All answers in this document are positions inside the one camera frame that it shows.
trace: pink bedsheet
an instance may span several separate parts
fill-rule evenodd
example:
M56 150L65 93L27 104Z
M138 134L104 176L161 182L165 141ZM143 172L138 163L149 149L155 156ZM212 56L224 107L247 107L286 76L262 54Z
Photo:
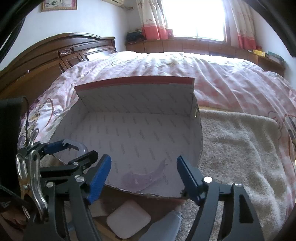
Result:
M266 116L278 123L280 158L287 176L287 215L296 196L296 90L272 72L242 59L187 53L138 54L120 52L83 62L61 74L39 97L30 112L29 133L39 128L37 140L50 133L78 100L74 86L97 80L140 75L194 77L200 106ZM24 124L19 144L24 141Z

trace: purple plastic item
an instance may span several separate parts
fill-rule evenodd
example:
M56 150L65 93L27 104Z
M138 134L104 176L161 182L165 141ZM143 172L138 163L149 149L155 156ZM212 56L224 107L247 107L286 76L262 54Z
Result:
M144 190L162 177L166 165L163 160L155 171L144 175L128 172L122 177L123 188L130 192Z

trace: wooden cabinet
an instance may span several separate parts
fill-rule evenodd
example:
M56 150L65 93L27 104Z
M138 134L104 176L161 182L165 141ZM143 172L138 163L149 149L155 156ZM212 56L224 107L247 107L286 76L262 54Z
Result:
M209 54L209 45L207 41L201 40L183 40L183 52Z
M145 53L163 53L162 41L144 42Z
M247 60L248 59L248 52L246 50L236 49L235 50L235 57Z
M209 42L209 53L218 53L222 56L235 58L235 48L226 45L226 44L219 44L219 43L211 43Z
M175 41L163 41L163 51L164 52L182 52L182 41L175 40Z
M134 51L137 53L145 53L144 49L144 43L138 43L138 44L127 44L126 45L127 51Z
M269 58L255 55L247 50L234 48L227 44L199 39L169 39L146 41L137 44L127 44L126 50L137 53L184 52L209 54L241 58L253 62L263 70L272 71L284 76L285 67Z

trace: book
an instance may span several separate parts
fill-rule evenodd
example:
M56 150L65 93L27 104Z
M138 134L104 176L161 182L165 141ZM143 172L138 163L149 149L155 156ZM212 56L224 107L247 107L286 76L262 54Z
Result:
M281 60L278 59L277 57L274 57L273 55L269 55L269 59L271 59L271 60L273 60L273 61L275 61L275 62L281 64Z
M283 59L281 56L279 56L279 55L277 55L277 54L275 54L275 53L273 53L273 52L268 51L268 54L269 54L269 55L272 55L272 56L274 56L274 57L276 57L276 58L278 58L278 59L281 60L281 61L284 61L284 59Z
M263 51L259 51L259 50L255 50L255 49L253 49L253 53L254 53L254 54L257 54L257 55L259 55L259 56L267 57L267 56L266 56L267 53L265 53L265 52L263 52Z

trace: open box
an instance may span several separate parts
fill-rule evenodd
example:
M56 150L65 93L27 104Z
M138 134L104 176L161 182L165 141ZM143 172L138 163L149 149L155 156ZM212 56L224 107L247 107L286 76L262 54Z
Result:
M70 139L99 156L111 156L106 185L137 194L181 197L184 185L177 157L183 155L197 166L202 153L193 87L194 78L173 76L124 77L76 86L79 100L51 142ZM77 153L71 149L55 156L68 163Z

